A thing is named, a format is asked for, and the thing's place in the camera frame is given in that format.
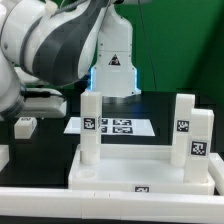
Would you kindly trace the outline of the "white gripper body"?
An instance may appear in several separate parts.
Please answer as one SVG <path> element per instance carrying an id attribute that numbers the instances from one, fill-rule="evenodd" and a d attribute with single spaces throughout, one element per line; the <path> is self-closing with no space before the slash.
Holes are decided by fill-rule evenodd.
<path id="1" fill-rule="evenodd" d="M 67 112 L 67 100 L 58 90 L 27 88 L 25 105 L 17 117 L 63 118 Z"/>

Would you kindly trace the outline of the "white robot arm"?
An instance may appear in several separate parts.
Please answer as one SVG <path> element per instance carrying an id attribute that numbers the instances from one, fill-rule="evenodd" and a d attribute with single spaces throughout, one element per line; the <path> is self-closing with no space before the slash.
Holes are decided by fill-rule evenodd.
<path id="1" fill-rule="evenodd" d="M 59 95 L 26 87 L 19 71 L 63 87 L 87 73 L 106 98 L 140 93 L 131 61 L 132 26 L 115 11 L 136 0 L 0 0 L 0 121 L 66 113 Z"/>

